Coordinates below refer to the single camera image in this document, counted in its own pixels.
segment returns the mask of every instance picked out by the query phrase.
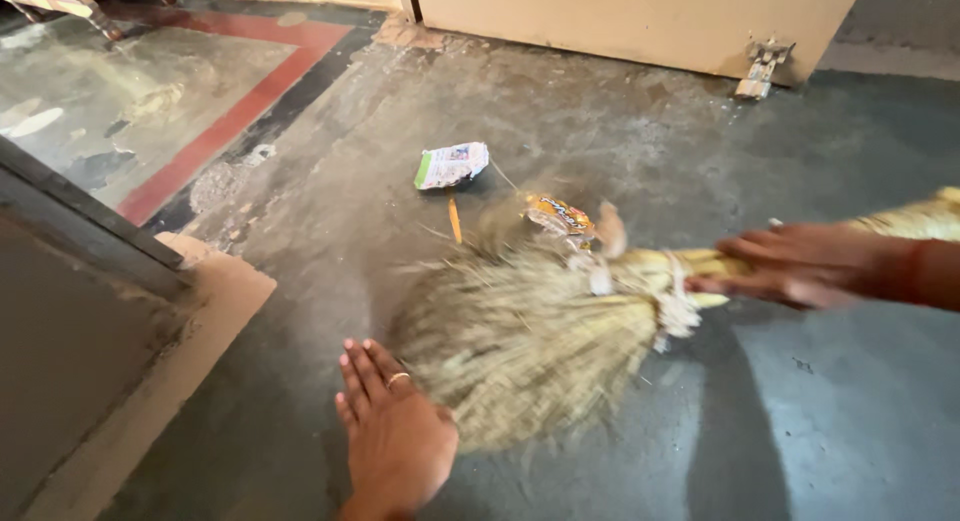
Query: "hand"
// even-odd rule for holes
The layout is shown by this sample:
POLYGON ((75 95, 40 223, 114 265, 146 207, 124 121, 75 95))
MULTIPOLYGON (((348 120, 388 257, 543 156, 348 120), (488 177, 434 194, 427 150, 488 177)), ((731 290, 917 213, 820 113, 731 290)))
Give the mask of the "hand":
POLYGON ((691 277, 694 293, 742 295, 798 309, 836 307, 896 290, 912 240, 843 225, 788 225, 721 239, 717 250, 753 267, 749 275, 691 277))
POLYGON ((403 367, 372 339, 343 342, 346 393, 336 396, 349 441, 353 496, 342 520, 412 518, 450 477, 457 428, 450 409, 430 402, 403 367))

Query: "broom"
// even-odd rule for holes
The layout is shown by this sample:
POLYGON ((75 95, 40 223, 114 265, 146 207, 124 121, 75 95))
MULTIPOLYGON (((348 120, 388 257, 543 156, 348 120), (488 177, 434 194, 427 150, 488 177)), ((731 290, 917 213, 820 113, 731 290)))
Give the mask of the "broom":
MULTIPOLYGON (((521 210, 495 208, 481 218, 476 241, 424 264, 390 327, 394 355, 453 410, 462 452, 504 449, 608 417, 665 334, 688 337, 698 309, 728 301, 683 294, 684 277, 750 271, 711 249, 627 249, 606 260, 532 231, 521 210)), ((960 188, 847 224, 960 241, 960 188)))

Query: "broom handle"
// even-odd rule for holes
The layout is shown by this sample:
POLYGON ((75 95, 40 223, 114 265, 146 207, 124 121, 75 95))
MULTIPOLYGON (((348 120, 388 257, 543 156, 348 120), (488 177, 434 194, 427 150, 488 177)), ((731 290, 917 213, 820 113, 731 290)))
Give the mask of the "broom handle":
MULTIPOLYGON (((928 200, 846 221, 846 225, 884 236, 960 242, 960 188, 944 187, 928 200)), ((750 264, 715 250, 678 251, 693 275, 744 275, 750 264)))

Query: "yellow stick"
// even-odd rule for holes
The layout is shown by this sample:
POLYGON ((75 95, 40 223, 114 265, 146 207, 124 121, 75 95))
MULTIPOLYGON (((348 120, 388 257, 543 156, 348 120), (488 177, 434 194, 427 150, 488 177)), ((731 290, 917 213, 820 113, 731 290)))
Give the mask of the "yellow stick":
POLYGON ((447 206, 450 210, 450 225, 453 226, 453 238, 457 241, 457 244, 462 244, 464 237, 460 233, 460 215, 457 213, 457 201, 453 198, 452 188, 446 188, 446 196, 449 197, 447 206))

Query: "ring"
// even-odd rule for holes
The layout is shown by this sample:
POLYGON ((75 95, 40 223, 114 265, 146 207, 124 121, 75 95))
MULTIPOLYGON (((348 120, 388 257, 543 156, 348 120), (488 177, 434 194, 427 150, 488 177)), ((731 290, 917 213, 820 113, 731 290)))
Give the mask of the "ring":
POLYGON ((390 378, 387 379, 387 390, 390 390, 390 385, 393 384, 395 380, 401 377, 406 377, 409 379, 410 373, 393 373, 392 375, 390 375, 390 378))

